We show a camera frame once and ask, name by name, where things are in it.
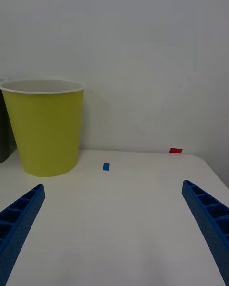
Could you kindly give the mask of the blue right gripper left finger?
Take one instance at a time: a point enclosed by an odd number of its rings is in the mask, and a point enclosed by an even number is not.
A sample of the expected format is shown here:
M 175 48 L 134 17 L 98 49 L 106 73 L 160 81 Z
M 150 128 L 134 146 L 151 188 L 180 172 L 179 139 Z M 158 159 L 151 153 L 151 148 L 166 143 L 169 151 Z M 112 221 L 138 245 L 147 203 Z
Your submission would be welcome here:
M 27 235 L 45 199 L 37 185 L 0 213 L 0 285 L 6 285 Z

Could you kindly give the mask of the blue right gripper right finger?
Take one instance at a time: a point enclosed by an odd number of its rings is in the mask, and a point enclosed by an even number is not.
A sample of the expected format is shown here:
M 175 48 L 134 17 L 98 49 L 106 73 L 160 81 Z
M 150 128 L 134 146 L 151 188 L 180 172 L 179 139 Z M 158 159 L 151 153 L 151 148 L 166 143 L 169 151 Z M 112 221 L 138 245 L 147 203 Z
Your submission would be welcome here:
M 229 284 L 229 208 L 185 180 L 182 195 L 211 251 L 225 285 Z

